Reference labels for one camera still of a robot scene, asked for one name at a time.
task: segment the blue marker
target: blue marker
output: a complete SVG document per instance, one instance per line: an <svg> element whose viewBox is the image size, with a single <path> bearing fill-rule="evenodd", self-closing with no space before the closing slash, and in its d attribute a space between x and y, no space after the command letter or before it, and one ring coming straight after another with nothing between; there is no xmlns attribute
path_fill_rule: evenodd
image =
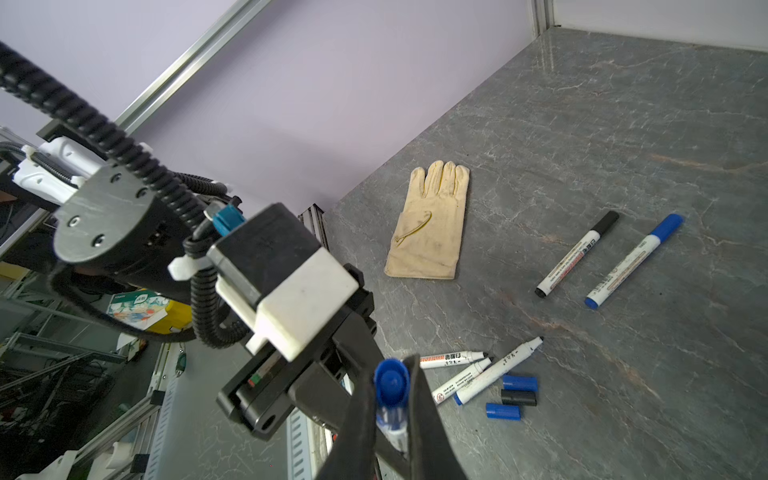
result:
<svg viewBox="0 0 768 480"><path fill-rule="evenodd" d="M656 248L661 245L669 236L677 230L677 228L683 224L683 218L678 214L671 214L659 223L654 231L650 232L650 235L645 237L640 245L635 247L634 250L627 255L616 268L603 279L602 282L592 290L584 303L593 310L596 310L603 304L616 290L622 282L624 282L634 269L636 269L648 255L650 255Z"/></svg>
<svg viewBox="0 0 768 480"><path fill-rule="evenodd" d="M392 446L408 452L408 392L411 375L402 362L386 359L373 374L376 387L376 424Z"/></svg>

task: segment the black marker cap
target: black marker cap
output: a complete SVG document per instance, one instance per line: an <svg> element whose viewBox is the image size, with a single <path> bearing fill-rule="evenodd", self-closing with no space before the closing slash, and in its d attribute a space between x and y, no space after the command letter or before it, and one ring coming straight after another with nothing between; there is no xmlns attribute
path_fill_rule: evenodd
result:
<svg viewBox="0 0 768 480"><path fill-rule="evenodd" d="M605 232L608 231L608 229L613 226L614 223L616 223L616 220L619 219L619 214L614 212L613 210L609 210L607 214L605 214L599 222L597 222L594 227L592 227L592 230L598 232L600 236L602 237L605 235Z"/></svg>
<svg viewBox="0 0 768 480"><path fill-rule="evenodd" d="M502 403L504 405L536 406L536 392L522 392L521 390L502 390Z"/></svg>

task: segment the beige cotton glove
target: beige cotton glove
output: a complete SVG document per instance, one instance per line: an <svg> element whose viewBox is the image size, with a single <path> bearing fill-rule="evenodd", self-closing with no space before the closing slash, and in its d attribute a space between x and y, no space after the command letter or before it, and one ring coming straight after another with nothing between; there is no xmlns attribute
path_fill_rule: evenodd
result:
<svg viewBox="0 0 768 480"><path fill-rule="evenodd" d="M384 273L450 280L462 245L469 169L436 161L411 172L406 205L397 221Z"/></svg>

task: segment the whiteboard marker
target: whiteboard marker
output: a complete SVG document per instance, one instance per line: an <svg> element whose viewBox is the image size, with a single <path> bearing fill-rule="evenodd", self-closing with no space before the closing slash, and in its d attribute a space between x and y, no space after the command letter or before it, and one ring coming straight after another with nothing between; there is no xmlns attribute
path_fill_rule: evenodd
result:
<svg viewBox="0 0 768 480"><path fill-rule="evenodd" d="M584 257L584 255L587 254L587 252L594 247L594 245L600 240L603 235L605 235L605 232L608 231L608 229L611 228L611 226L616 223L616 220L618 220L619 214L614 212L613 210L609 210L607 214L605 214L597 224L595 224L594 227L592 227L592 230L589 230L586 235L584 235L581 240L579 240L576 245L571 249L570 252L565 254L565 257L563 257L563 260L560 260L560 263L558 263L550 273L547 274L547 276L541 281L541 283L538 284L536 287L536 295L539 295L541 298L546 298L549 293L554 290L554 288L560 283L561 280L565 278L566 275L568 275L568 272L571 271L571 269L576 266L576 263L581 260L581 258Z"/></svg>
<svg viewBox="0 0 768 480"><path fill-rule="evenodd" d="M472 380L466 387L456 392L456 395L453 397L456 399L456 403L464 405L469 400L472 400L475 395L487 389L489 385L500 379L506 372L514 369L520 362L531 356L533 351L536 350L536 347L543 342L544 339L537 336L530 342L520 345L503 359L500 359L498 362L489 366L478 378Z"/></svg>
<svg viewBox="0 0 768 480"><path fill-rule="evenodd" d="M672 232L677 230L682 223L683 218L680 215L668 215L664 221L658 224L654 231L650 232L650 235L640 242L640 245L635 247L616 268L611 270L602 282L598 283L594 290L587 295L584 303L589 308L596 310L634 272L634 269L643 263L643 260L648 258L648 255L669 238Z"/></svg>
<svg viewBox="0 0 768 480"><path fill-rule="evenodd" d="M408 453L408 394L411 374L397 359L386 359L373 373L376 424L392 446Z"/></svg>
<svg viewBox="0 0 768 480"><path fill-rule="evenodd" d="M488 358L488 354L485 352L465 351L443 353L442 355L423 356L419 360L419 365L422 369L436 369L440 366L466 365L467 363L476 362L485 358Z"/></svg>
<svg viewBox="0 0 768 480"><path fill-rule="evenodd" d="M472 363L470 366L463 369L457 376L440 385L432 392L432 398L435 400L435 404L440 405L443 400L453 395L453 392L463 388L473 379L477 378L489 365L491 365L491 359L483 359L479 362Z"/></svg>

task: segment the white robot part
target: white robot part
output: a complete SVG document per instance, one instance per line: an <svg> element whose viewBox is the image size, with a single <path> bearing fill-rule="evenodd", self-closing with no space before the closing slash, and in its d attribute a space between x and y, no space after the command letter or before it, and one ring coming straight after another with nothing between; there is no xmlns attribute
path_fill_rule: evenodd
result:
<svg viewBox="0 0 768 480"><path fill-rule="evenodd" d="M289 362L357 288L357 281L322 247L265 296L256 310L227 279L219 275L216 282L219 295L253 330L246 348L254 353L270 342Z"/></svg>
<svg viewBox="0 0 768 480"><path fill-rule="evenodd" d="M91 178L107 163L98 155L67 137L55 138L40 145L41 152L48 154L57 164L74 175Z"/></svg>
<svg viewBox="0 0 768 480"><path fill-rule="evenodd" d="M81 184L83 181L82 177L72 178L74 184ZM57 205L62 205L77 191L29 158L18 165L18 171L13 175L13 183Z"/></svg>

